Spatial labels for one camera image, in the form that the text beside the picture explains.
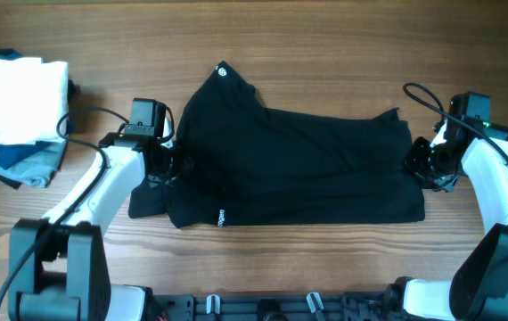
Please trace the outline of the black t-shirt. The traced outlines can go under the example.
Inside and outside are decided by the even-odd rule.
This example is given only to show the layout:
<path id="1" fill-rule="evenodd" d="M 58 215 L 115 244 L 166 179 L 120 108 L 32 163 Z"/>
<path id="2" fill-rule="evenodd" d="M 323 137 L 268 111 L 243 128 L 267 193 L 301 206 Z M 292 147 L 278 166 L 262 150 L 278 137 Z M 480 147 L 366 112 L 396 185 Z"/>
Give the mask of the black t-shirt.
<path id="1" fill-rule="evenodd" d="M 270 109 L 220 62 L 184 107 L 166 167 L 132 191 L 128 215 L 167 215 L 178 228 L 418 222 L 422 189 L 403 166 L 411 144 L 396 109 L 370 119 Z"/>

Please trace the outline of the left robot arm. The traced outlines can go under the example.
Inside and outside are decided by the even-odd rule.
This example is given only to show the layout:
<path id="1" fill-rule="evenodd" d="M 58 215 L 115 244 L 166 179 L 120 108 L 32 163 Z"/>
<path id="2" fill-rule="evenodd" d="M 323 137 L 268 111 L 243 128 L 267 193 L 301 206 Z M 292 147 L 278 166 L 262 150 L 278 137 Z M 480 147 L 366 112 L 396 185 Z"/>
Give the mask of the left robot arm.
<path id="1" fill-rule="evenodd" d="M 103 237 L 119 207 L 171 151 L 172 136 L 109 133 L 93 165 L 40 219 L 12 228 L 0 290 L 11 320 L 155 320 L 152 290 L 110 280 Z"/>

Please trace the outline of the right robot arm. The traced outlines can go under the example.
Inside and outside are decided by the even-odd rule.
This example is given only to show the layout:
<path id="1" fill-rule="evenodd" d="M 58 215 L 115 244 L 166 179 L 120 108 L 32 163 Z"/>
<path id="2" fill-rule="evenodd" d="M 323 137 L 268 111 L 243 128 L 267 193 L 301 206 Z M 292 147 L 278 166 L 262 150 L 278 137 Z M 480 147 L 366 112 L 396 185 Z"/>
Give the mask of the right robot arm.
<path id="1" fill-rule="evenodd" d="M 486 123 L 487 143 L 475 138 L 462 158 L 487 231 L 450 281 L 410 279 L 399 306 L 436 320 L 508 320 L 508 128 Z"/>

